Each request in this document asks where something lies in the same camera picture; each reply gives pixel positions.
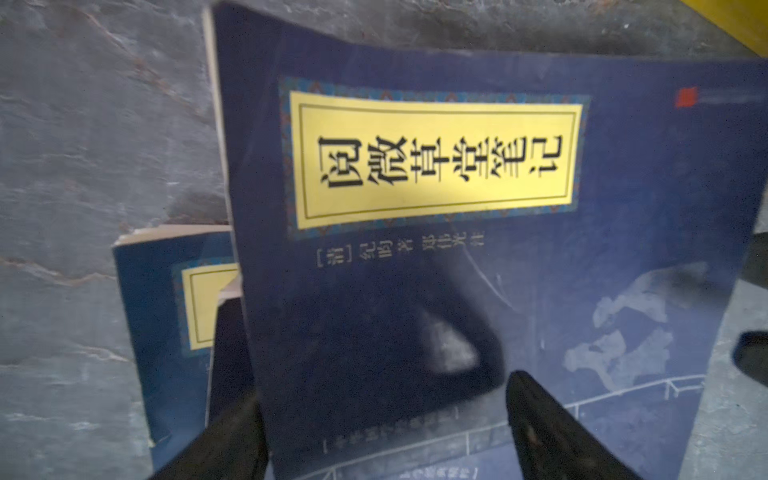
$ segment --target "yellow title label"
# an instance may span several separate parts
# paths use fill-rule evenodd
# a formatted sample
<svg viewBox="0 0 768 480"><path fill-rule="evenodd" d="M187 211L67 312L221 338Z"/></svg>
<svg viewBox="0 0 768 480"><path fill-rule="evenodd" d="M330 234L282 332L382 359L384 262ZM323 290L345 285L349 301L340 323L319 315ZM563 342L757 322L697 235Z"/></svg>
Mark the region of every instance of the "yellow title label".
<svg viewBox="0 0 768 480"><path fill-rule="evenodd" d="M197 266L181 271L190 350L213 346L219 292L238 272L237 263Z"/></svg>
<svg viewBox="0 0 768 480"><path fill-rule="evenodd" d="M296 223L570 204L581 104L290 92Z"/></svg>

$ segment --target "gray marble surface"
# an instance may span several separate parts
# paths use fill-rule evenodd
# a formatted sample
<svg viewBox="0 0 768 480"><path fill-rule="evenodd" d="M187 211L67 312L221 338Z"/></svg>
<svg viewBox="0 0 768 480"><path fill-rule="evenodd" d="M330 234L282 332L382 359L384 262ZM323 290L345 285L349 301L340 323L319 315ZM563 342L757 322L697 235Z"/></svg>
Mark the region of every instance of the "gray marble surface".
<svg viewBox="0 0 768 480"><path fill-rule="evenodd" d="M375 45L750 55L678 0L248 3ZM138 227L227 218L202 7L200 0L0 2L3 478L117 480L151 471L110 245ZM758 228L768 230L768 214L761 219ZM765 322L765 294L736 298L752 302L750 322ZM727 318L718 348L728 348L737 317ZM760 392L726 368L722 352L684 469L697 478L736 468L727 450L733 435L764 439L760 409L734 400ZM759 442L741 448L750 461L764 455Z"/></svg>

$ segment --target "red square logo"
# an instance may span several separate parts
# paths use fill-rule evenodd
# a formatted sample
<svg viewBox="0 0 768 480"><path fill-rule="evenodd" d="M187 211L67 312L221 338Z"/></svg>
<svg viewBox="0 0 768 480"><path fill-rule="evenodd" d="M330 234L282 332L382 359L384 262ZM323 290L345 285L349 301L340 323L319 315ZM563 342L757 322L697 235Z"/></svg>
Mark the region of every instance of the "red square logo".
<svg viewBox="0 0 768 480"><path fill-rule="evenodd" d="M681 88L677 91L677 100L674 102L676 108L693 107L699 99L699 88Z"/></svg>

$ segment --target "decorative border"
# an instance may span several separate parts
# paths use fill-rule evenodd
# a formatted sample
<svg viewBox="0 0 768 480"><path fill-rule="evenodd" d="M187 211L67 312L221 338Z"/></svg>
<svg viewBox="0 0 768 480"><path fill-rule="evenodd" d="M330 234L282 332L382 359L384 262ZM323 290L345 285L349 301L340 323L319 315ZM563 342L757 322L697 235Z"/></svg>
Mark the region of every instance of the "decorative border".
<svg viewBox="0 0 768 480"><path fill-rule="evenodd" d="M210 347L192 350L190 348L190 331L187 325L187 304L184 301L184 280L181 276L182 270L188 268L197 268L199 266L224 265L225 263L236 263L234 257L212 257L190 262L175 263L171 268L171 277L174 281L174 298L176 300L176 317L179 322L179 334L181 337L181 354L183 356L210 355Z"/></svg>
<svg viewBox="0 0 768 480"><path fill-rule="evenodd" d="M514 103L514 104L582 104L579 124L578 143L574 166L573 197L569 205L551 205L546 207L521 207L502 210L483 210L457 214L423 215L418 217L399 217L384 220L367 220L355 223L339 223L325 227L301 230L296 224L296 191L293 182L293 132L291 129L290 92L308 93L333 97L367 98L387 101L424 101L424 102L462 102L462 103ZM280 97L280 141L283 146L283 185L285 186L286 215L288 216L287 234L291 240L325 237L337 233L359 232L379 228L405 227L424 223L444 223L464 220L484 220L489 218L516 217L519 215L557 214L574 211L578 207L578 191L581 182L581 152L584 149L584 131L587 125L587 112L591 97L589 95L565 94L478 94L447 91L404 91L382 90L368 87L345 87L305 78L281 77L278 84Z"/></svg>

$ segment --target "blue book cover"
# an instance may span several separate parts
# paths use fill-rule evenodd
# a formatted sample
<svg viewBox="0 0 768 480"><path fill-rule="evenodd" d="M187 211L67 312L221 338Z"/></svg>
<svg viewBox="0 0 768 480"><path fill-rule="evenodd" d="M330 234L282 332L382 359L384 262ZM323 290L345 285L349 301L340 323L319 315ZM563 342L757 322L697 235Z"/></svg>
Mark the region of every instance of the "blue book cover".
<svg viewBox="0 0 768 480"><path fill-rule="evenodd" d="M214 319L205 326L195 309L212 301L215 314L216 286L237 275L230 229L149 229L122 237L113 254L157 471L205 428Z"/></svg>
<svg viewBox="0 0 768 480"><path fill-rule="evenodd" d="M352 45L207 16L277 480L520 478L530 372L676 478L768 173L768 62Z"/></svg>

